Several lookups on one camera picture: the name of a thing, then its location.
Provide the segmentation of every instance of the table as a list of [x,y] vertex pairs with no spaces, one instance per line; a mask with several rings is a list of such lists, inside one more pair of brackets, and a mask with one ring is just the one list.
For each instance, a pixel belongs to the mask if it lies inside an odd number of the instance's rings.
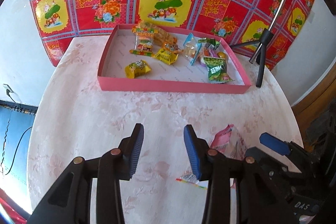
[[[258,141],[268,132],[303,146],[290,105],[268,69],[263,86],[256,88],[258,65],[238,56],[253,83],[242,95],[101,91],[97,68],[107,39],[74,38],[43,94],[28,151],[33,209],[74,157],[102,156],[129,136],[137,122],[145,131],[137,172],[129,182],[121,181],[127,223],[201,222],[206,191],[175,180],[189,169],[186,124],[210,142],[233,123],[248,147],[258,146],[295,170]],[[91,204],[95,223],[94,194]]]

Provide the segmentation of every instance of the green snack package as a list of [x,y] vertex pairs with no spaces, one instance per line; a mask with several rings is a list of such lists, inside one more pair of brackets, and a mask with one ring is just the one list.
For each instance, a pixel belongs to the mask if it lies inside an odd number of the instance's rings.
[[200,39],[198,39],[198,42],[199,43],[206,43],[205,47],[206,48],[211,48],[213,50],[216,50],[220,45],[220,42],[215,40],[214,38],[200,38]]
[[217,57],[203,57],[204,63],[208,67],[208,78],[210,83],[226,83],[232,81],[227,74],[226,60]]

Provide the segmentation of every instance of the white wall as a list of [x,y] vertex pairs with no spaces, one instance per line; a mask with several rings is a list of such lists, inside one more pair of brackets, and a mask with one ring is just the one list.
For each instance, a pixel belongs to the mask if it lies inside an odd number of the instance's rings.
[[315,0],[287,55],[272,70],[291,106],[321,80],[335,56],[336,17],[323,0]]
[[43,48],[29,0],[5,0],[0,7],[0,100],[38,106],[55,70]]

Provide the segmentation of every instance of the tripod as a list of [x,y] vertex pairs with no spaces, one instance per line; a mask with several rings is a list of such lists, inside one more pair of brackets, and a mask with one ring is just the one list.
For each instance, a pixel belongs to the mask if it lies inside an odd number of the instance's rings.
[[281,14],[281,10],[285,6],[286,0],[281,0],[280,5],[273,17],[273,20],[271,24],[269,25],[268,29],[264,28],[261,37],[258,40],[243,42],[236,45],[231,45],[230,48],[239,48],[239,47],[245,47],[249,45],[254,45],[259,43],[257,49],[253,53],[252,57],[250,58],[249,62],[251,64],[254,63],[254,61],[257,59],[257,63],[259,64],[259,71],[258,71],[258,78],[257,78],[257,84],[256,87],[260,88],[263,83],[263,77],[264,77],[264,70],[265,70],[265,62],[266,62],[266,51],[267,51],[267,45],[271,42],[274,34],[271,32],[274,28],[277,19],[279,18]]

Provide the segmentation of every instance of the copper screw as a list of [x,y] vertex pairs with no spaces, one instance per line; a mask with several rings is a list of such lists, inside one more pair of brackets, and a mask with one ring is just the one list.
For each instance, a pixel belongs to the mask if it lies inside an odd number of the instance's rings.
[[217,154],[218,154],[218,152],[215,149],[209,149],[208,150],[208,155],[209,156],[216,156]]
[[121,153],[121,150],[119,148],[113,148],[111,150],[111,155],[116,156],[116,155],[119,155],[120,153]]
[[76,158],[73,159],[74,164],[81,164],[82,162],[83,162],[82,157],[76,157]]
[[248,164],[253,164],[255,162],[254,157],[246,157],[245,160]]

